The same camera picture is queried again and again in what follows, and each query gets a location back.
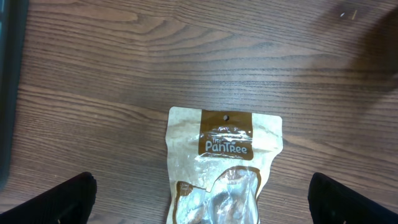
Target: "wooden table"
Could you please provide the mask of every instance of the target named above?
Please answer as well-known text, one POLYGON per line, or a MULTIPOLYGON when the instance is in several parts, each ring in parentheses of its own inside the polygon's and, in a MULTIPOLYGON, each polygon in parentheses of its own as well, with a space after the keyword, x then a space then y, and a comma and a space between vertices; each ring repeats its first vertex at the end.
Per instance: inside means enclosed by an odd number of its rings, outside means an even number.
POLYGON ((167 114, 184 106, 283 118, 262 223, 311 223, 314 172, 398 212, 396 7, 31 0, 1 210, 89 171, 90 223, 163 223, 167 114))

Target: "packaging pouch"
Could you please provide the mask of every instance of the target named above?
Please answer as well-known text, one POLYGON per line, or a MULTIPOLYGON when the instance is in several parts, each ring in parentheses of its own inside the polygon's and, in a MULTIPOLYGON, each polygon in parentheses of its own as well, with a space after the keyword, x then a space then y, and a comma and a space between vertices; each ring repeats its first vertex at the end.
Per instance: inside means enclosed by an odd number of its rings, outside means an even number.
POLYGON ((173 107, 166 133, 167 224, 257 224, 257 199, 282 151, 282 119, 173 107))

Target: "plastic bag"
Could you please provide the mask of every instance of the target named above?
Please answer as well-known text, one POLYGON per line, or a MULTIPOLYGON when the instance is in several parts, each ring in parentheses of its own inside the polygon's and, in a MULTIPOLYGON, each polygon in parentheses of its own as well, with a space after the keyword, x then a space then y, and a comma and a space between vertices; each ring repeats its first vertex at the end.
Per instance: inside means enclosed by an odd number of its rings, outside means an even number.
POLYGON ((257 199, 282 150, 282 119, 173 107, 166 134, 168 224, 256 224, 257 199))

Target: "brown border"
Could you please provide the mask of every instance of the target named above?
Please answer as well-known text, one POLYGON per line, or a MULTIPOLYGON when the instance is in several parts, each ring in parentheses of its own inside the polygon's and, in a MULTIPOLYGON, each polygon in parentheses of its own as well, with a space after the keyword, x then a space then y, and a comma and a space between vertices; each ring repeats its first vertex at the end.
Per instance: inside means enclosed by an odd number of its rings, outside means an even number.
MULTIPOLYGON (((259 170, 259 169, 255 168, 255 167, 246 167, 246 166, 234 166, 234 167, 230 167, 229 169, 226 169, 220 176, 218 176, 218 177, 217 177, 217 180, 218 180, 222 175, 224 175, 225 173, 227 173, 227 172, 230 171, 230 170, 249 170, 249 171, 255 172, 255 173, 257 174, 257 189, 256 189, 256 194, 255 194, 255 195, 257 195, 257 193, 258 193, 258 191, 259 191, 259 189, 260 189, 260 185, 261 185, 261 175, 260 175, 260 170, 259 170)), ((206 189, 203 189, 203 188, 200 188, 200 187, 195 187, 195 186, 193 186, 192 184, 189 184, 189 183, 184 182, 184 181, 178 181, 178 182, 177 182, 177 184, 176 184, 176 186, 175 186, 176 189, 177 189, 177 195, 176 195, 175 201, 174 201, 173 224, 177 224, 177 218, 176 218, 175 216, 177 215, 177 204, 178 204, 178 201, 180 200, 180 196, 181 196, 181 192, 180 192, 180 187, 179 187, 179 185, 182 184, 182 183, 191 185, 192 187, 197 188, 197 189, 206 190, 206 189)), ((257 207, 257 214, 258 214, 258 210, 259 210, 259 208, 258 208, 258 200, 259 200, 259 197, 258 197, 258 198, 255 198, 255 199, 256 199, 256 207, 257 207)), ((258 224, 259 222, 260 222, 260 214, 258 214, 257 224, 258 224)))

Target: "dark brown object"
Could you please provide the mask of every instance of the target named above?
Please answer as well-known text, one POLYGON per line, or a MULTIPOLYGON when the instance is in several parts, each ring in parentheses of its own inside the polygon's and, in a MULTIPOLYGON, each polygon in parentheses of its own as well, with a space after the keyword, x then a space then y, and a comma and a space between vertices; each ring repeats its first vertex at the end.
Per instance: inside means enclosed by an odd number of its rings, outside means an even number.
POLYGON ((314 172, 398 212, 396 42, 376 31, 396 2, 340 3, 31 0, 0 206, 88 170, 93 223, 163 223, 167 113, 185 106, 284 119, 267 223, 312 222, 314 172))

